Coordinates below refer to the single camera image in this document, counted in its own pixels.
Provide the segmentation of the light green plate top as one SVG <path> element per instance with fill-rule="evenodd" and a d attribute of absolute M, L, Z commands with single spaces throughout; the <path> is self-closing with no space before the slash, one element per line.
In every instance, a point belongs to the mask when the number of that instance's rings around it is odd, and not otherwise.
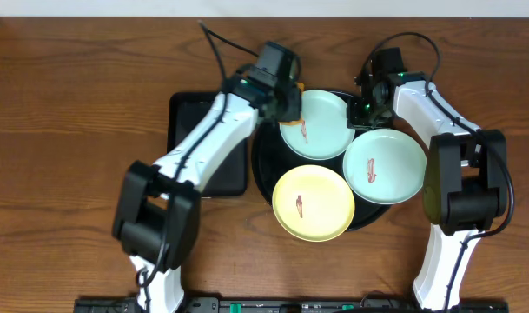
<path fill-rule="evenodd" d="M 328 160 L 341 155 L 354 140 L 355 130 L 347 127 L 347 103 L 325 90 L 304 91 L 302 121 L 280 125 L 285 144 L 310 160 Z"/>

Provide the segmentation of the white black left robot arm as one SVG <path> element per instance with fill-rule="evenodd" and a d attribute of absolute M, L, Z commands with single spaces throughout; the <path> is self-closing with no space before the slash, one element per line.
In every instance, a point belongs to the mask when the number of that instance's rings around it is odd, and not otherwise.
<path fill-rule="evenodd" d="M 117 202 L 112 235 L 136 269 L 141 312 L 177 312 L 185 298 L 181 265 L 195 245 L 202 192 L 230 152 L 255 130 L 261 112 L 279 102 L 253 105 L 219 92 L 205 117 L 153 164 L 133 162 Z"/>

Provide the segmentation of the orange green sponge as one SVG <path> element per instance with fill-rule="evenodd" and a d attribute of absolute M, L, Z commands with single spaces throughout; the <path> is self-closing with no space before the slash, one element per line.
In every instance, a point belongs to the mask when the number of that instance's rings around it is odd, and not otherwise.
<path fill-rule="evenodd" d="M 290 91 L 287 104 L 288 112 L 278 120 L 280 125 L 293 126 L 302 123 L 303 118 L 301 117 L 301 96 L 304 90 L 305 85 L 303 83 L 297 83 L 296 88 Z"/>

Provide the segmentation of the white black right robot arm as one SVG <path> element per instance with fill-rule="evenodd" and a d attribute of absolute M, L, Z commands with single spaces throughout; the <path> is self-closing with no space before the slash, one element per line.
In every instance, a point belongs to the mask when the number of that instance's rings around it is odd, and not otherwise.
<path fill-rule="evenodd" d="M 406 121 L 428 148 L 420 173 L 430 236 L 414 298 L 423 310 L 444 311 L 460 303 L 460 285 L 479 241 L 509 221 L 514 190 L 506 166 L 506 139 L 467 121 L 422 72 L 363 70 L 356 78 L 362 100 L 348 110 L 352 125 L 376 131 L 395 117 Z"/>

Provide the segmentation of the light green plate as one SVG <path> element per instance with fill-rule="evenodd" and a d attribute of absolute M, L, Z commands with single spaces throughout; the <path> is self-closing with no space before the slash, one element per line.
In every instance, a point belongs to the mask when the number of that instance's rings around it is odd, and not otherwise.
<path fill-rule="evenodd" d="M 353 192 L 370 203 L 392 205 L 415 196 L 423 186 L 427 158 L 409 135 L 391 129 L 366 132 L 343 157 L 343 176 Z"/>
<path fill-rule="evenodd" d="M 310 160 L 328 160 L 341 155 L 354 140 L 355 130 L 347 127 L 347 103 L 325 90 L 304 91 L 302 121 L 280 125 L 285 144 Z"/>

